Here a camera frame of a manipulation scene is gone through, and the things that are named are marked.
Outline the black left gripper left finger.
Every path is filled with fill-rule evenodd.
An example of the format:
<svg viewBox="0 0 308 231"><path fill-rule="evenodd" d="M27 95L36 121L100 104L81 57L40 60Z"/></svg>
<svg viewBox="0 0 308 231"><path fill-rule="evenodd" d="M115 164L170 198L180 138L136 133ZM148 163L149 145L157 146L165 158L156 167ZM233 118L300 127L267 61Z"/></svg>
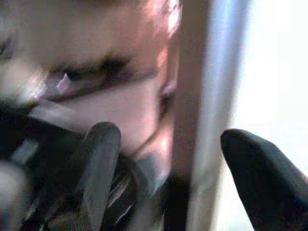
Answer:
<svg viewBox="0 0 308 231"><path fill-rule="evenodd" d="M78 198L70 211L52 218L52 231L98 231L105 214L116 163L121 132L116 125L94 125L77 147L48 190L50 198L62 206L66 198Z"/></svg>

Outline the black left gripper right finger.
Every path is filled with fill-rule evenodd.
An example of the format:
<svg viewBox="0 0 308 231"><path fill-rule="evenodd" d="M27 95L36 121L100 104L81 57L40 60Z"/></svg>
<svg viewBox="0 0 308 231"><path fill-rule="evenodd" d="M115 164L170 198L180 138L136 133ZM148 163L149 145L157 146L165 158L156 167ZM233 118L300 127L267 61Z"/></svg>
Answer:
<svg viewBox="0 0 308 231"><path fill-rule="evenodd" d="M275 144L229 129L220 145L254 230L308 229L308 178Z"/></svg>

